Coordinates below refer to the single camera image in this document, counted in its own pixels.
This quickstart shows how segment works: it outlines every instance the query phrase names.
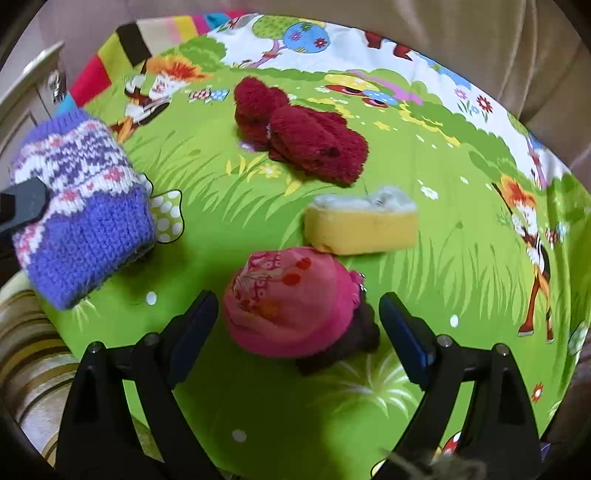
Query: purple knitted garment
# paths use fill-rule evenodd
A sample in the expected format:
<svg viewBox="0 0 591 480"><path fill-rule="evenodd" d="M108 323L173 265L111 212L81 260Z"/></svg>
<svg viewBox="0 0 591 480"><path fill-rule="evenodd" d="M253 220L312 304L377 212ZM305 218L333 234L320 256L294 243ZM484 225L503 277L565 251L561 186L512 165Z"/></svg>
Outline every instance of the purple knitted garment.
<svg viewBox="0 0 591 480"><path fill-rule="evenodd" d="M72 308L155 242L147 192L100 120L75 110L23 142L11 181L50 190L43 218L12 236L31 283L55 308Z"/></svg>

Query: colorful striped border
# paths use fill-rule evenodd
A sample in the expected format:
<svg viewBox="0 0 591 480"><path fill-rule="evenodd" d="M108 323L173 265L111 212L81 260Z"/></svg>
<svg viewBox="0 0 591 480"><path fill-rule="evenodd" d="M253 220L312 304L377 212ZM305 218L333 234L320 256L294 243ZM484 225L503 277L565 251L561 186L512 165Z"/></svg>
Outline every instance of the colorful striped border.
<svg viewBox="0 0 591 480"><path fill-rule="evenodd" d="M90 59L70 88L77 106L84 106L111 86L112 79L150 57L197 36L205 35L245 12L150 18L121 25Z"/></svg>

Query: cartoon character with orange hair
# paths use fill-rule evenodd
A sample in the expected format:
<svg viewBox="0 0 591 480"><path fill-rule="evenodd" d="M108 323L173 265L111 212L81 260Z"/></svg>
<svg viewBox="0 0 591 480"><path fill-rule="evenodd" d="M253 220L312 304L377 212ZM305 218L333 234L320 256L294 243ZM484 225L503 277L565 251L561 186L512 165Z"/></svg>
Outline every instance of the cartoon character with orange hair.
<svg viewBox="0 0 591 480"><path fill-rule="evenodd" d="M148 95L141 93L146 72L155 73L156 78ZM174 92L192 82L200 82L210 75L202 73L201 67L193 65L180 56L153 57L144 62L141 73L125 84L125 118L111 130L117 133L117 141L123 144L141 125L149 124L161 114L172 101Z"/></svg>
<svg viewBox="0 0 591 480"><path fill-rule="evenodd" d="M517 334L527 336L534 333L535 298L538 290L541 290L546 297L547 305L546 341L552 343L554 341L554 332L552 331L552 309L550 307L550 259L538 233L538 206L535 197L532 193L525 191L519 182L507 175L501 177L500 188L496 184L493 185L503 198L511 214L513 228L525 242L525 251L534 266L534 285L531 289L530 304L527 308L525 322L519 327Z"/></svg>

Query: metal screw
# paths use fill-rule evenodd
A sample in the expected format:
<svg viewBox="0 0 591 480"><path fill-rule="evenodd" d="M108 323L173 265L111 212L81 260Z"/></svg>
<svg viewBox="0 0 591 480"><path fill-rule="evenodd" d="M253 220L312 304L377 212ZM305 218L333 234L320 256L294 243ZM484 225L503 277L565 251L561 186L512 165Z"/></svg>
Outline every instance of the metal screw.
<svg viewBox="0 0 591 480"><path fill-rule="evenodd" d="M502 356L509 355L509 347L507 347L504 343L499 343L499 345L496 346L496 351Z"/></svg>
<svg viewBox="0 0 591 480"><path fill-rule="evenodd" d="M144 337L144 343L149 346L154 346L160 341L160 335L157 333L149 333Z"/></svg>
<svg viewBox="0 0 591 480"><path fill-rule="evenodd" d="M447 348L453 344L453 340L451 337L448 337L447 335L440 335L437 337L437 343Z"/></svg>
<svg viewBox="0 0 591 480"><path fill-rule="evenodd" d="M102 342L92 342L89 346L88 346L88 350L90 350L90 353L97 353L100 351L100 349L102 349L104 347Z"/></svg>

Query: printed yellow flower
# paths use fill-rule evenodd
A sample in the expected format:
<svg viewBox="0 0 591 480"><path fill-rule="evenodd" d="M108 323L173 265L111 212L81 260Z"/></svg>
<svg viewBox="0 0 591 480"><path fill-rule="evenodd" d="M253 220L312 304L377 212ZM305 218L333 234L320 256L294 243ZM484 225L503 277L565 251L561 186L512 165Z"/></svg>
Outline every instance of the printed yellow flower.
<svg viewBox="0 0 591 480"><path fill-rule="evenodd" d="M279 168L276 165L265 163L259 167L259 173L264 175L268 179L276 179L281 175Z"/></svg>
<svg viewBox="0 0 591 480"><path fill-rule="evenodd" d="M390 126L383 124L382 122L374 122L374 125L378 127L380 130L390 130Z"/></svg>

